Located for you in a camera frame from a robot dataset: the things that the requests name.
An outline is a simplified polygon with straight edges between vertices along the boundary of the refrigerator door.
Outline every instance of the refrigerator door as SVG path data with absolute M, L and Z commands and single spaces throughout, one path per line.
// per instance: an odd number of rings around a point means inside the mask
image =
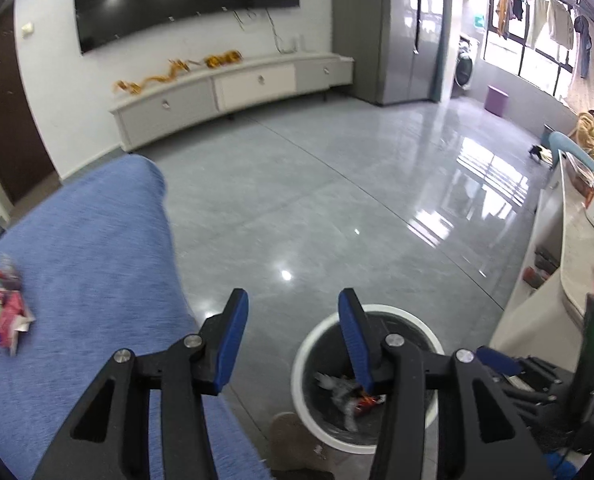
M 409 100 L 417 30 L 417 0 L 383 0 L 378 96 L 381 104 Z
M 439 40 L 442 34 L 443 0 L 421 0 L 419 38 L 413 56 L 408 99 L 430 99 L 435 84 Z

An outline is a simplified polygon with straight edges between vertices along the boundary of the white pants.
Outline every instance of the white pants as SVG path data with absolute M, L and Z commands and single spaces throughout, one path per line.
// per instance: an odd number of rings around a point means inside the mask
M 548 0 L 535 0 L 532 5 L 531 25 L 528 28 L 528 38 L 526 38 L 526 46 L 528 48 L 535 48 L 537 38 L 542 32 L 544 25 L 548 19 Z

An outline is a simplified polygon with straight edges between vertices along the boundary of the blue chair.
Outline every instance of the blue chair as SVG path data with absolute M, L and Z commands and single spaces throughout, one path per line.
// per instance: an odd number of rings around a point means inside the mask
M 594 171 L 594 160 L 569 136 L 566 136 L 561 132 L 553 132 L 548 137 L 548 144 L 552 153 L 553 168 L 557 167 L 557 164 L 560 161 L 560 150 L 562 150 L 562 152 L 571 152 L 581 162 L 586 164 L 590 171 Z

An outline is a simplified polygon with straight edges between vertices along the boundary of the hanging clothes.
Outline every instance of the hanging clothes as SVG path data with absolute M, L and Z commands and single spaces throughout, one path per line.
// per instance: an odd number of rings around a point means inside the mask
M 586 79 L 590 67 L 590 49 L 593 47 L 586 16 L 576 17 L 573 27 L 580 34 L 580 77 Z
M 498 14 L 498 35 L 508 38 L 508 22 L 512 12 L 510 0 L 499 0 L 496 12 Z
M 513 0 L 513 17 L 520 22 L 524 18 L 524 3 L 522 0 Z
M 573 20 L 568 7 L 559 0 L 548 3 L 548 27 L 552 41 L 567 50 L 573 49 Z
M 535 49 L 537 38 L 548 20 L 548 0 L 535 0 L 531 6 L 531 25 L 528 29 L 526 46 Z

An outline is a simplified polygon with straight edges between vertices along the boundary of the refrigerator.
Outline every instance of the refrigerator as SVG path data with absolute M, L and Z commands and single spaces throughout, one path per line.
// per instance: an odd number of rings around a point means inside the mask
M 439 100 L 450 1 L 332 0 L 333 51 L 355 59 L 347 92 L 378 105 Z

